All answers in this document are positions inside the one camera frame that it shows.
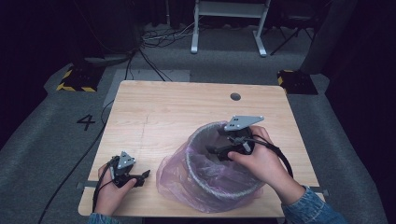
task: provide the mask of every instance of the light wood surface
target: light wood surface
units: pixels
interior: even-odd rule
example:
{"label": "light wood surface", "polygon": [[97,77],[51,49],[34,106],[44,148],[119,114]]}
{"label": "light wood surface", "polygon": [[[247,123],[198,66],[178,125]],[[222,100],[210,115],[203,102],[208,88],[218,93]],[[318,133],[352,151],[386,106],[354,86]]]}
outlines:
{"label": "light wood surface", "polygon": [[[237,92],[241,100],[230,95]],[[131,217],[283,217],[280,200],[264,186],[253,203],[225,213],[203,214],[165,199],[156,188],[156,173],[164,157],[172,155],[199,127],[229,121],[232,115],[264,116],[274,144],[290,161],[302,185],[318,186],[312,164],[285,92],[278,86],[185,82],[123,81],[94,159],[89,180],[97,181],[99,167],[124,150],[136,158],[131,171],[151,170],[142,188],[132,189],[115,215]],[[78,207],[83,216],[92,211],[93,188],[85,188]]]}

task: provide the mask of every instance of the office chair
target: office chair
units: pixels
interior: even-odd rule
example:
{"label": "office chair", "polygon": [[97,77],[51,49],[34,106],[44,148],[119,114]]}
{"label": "office chair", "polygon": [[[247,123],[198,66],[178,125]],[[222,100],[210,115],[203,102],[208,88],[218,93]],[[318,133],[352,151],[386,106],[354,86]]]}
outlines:
{"label": "office chair", "polygon": [[[332,0],[327,1],[324,5],[318,7],[314,3],[303,0],[281,0],[280,5],[280,26],[295,29],[295,32],[283,41],[270,55],[274,55],[280,48],[288,43],[294,36],[298,36],[300,31],[304,30],[312,41],[320,28],[321,23],[329,11]],[[314,35],[311,36],[306,29],[313,28]]]}

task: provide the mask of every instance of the transparent trash bag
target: transparent trash bag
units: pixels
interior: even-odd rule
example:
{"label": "transparent trash bag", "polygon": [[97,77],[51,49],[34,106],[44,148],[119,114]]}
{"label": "transparent trash bag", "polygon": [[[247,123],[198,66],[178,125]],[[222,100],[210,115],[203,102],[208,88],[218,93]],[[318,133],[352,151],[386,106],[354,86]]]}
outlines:
{"label": "transparent trash bag", "polygon": [[165,198],[204,213],[225,212],[262,195],[263,183],[234,161],[219,161],[205,146],[231,143],[218,129],[226,121],[209,123],[193,133],[174,155],[163,159],[157,171],[157,189]]}

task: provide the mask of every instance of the person's right hand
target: person's right hand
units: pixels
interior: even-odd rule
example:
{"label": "person's right hand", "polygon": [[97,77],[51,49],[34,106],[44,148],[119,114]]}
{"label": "person's right hand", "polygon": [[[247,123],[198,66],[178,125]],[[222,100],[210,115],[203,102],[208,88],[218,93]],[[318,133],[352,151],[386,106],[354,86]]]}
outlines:
{"label": "person's right hand", "polygon": [[[250,130],[253,134],[259,135],[273,144],[268,132],[263,127],[251,126]],[[231,151],[228,157],[247,167],[257,178],[269,185],[272,185],[281,176],[289,175],[275,152],[258,143],[255,144],[251,155],[242,155]]]}

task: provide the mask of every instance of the denim sleeve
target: denim sleeve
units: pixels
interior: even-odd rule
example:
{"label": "denim sleeve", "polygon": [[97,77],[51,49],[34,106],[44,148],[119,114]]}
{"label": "denim sleeve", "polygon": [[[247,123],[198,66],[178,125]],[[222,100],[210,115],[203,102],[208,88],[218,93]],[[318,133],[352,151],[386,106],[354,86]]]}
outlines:
{"label": "denim sleeve", "polygon": [[102,214],[91,213],[88,224],[120,224],[116,219]]}
{"label": "denim sleeve", "polygon": [[344,217],[332,210],[309,187],[305,187],[305,194],[294,204],[283,205],[285,218],[292,223],[347,223]]}

